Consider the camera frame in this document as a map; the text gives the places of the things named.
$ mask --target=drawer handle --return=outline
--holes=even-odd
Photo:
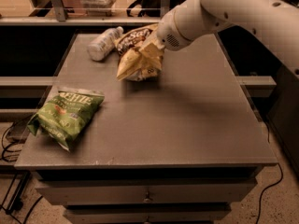
[[[147,220],[143,223],[143,224],[151,224],[151,222],[149,222],[150,217],[147,217]]]
[[[150,197],[150,193],[149,192],[146,193],[146,197],[144,198],[143,203],[152,203],[152,199]]]

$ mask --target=gray tabletop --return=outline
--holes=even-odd
[[[19,169],[206,167],[273,164],[275,155],[214,35],[167,50],[156,81],[116,79],[119,56],[94,62],[80,34],[57,86],[102,91],[106,99],[72,152],[30,135]]]

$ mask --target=white plastic bottle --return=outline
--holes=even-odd
[[[87,51],[94,61],[102,61],[114,48],[114,40],[121,37],[123,28],[109,28],[96,37],[88,46]]]

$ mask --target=drawer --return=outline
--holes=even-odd
[[[231,203],[256,185],[247,181],[59,181],[39,182],[37,191],[53,205],[127,203]]]
[[[227,204],[129,205],[86,207],[65,210],[64,217],[74,224],[93,223],[194,223],[224,218],[229,212]]]

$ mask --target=bottle cap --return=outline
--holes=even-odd
[[[118,26],[116,29],[119,30],[121,35],[123,34],[123,28],[121,26]]]

